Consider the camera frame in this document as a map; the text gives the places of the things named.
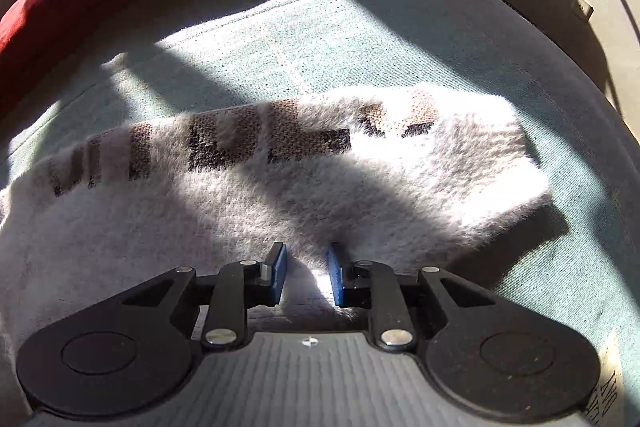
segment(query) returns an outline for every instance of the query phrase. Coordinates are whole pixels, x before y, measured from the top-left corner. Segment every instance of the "white tag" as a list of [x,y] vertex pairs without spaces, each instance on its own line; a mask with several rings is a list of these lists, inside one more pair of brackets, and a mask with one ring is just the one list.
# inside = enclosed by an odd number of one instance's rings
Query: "white tag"
[[598,427],[623,427],[625,424],[624,386],[618,335],[613,328],[600,349],[600,381],[584,410],[587,419]]

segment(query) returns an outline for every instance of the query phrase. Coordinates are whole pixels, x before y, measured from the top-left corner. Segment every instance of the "wall outlet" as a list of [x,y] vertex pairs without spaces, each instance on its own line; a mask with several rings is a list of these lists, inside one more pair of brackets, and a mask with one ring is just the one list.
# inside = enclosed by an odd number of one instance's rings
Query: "wall outlet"
[[574,13],[583,21],[588,21],[593,13],[593,6],[586,0],[574,0]]

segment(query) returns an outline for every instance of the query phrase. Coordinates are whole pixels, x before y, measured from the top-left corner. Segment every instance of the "triangular cutout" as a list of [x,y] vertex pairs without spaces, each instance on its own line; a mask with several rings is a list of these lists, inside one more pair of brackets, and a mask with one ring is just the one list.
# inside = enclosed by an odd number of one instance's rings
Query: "triangular cutout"
[[463,286],[451,279],[441,279],[444,289],[461,308],[475,308],[478,306],[491,306],[495,304],[489,297],[485,297],[472,289]]
[[164,296],[169,291],[169,288],[174,284],[172,280],[165,279],[164,281],[154,284],[150,288],[142,290],[125,301],[125,306],[144,306],[146,308],[156,308],[164,299]]

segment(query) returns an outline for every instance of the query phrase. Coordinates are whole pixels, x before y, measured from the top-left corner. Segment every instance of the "fuzzy fabric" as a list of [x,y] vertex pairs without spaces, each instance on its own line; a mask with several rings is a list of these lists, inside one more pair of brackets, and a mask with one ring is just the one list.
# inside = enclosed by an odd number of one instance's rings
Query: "fuzzy fabric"
[[172,267],[210,273],[284,241],[282,304],[252,322],[335,327],[330,241],[407,273],[550,197],[506,100],[419,84],[113,129],[38,163],[0,200],[6,384],[34,330]]

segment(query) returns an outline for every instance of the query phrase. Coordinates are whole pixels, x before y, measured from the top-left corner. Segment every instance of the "gray gripper base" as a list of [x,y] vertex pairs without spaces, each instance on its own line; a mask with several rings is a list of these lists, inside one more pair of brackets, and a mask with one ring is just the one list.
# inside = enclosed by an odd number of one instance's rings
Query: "gray gripper base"
[[[205,357],[191,381],[154,409],[75,422],[38,413],[25,427],[488,427],[432,389],[415,360],[369,345],[363,333],[256,333]],[[578,413],[545,427],[586,427]]]

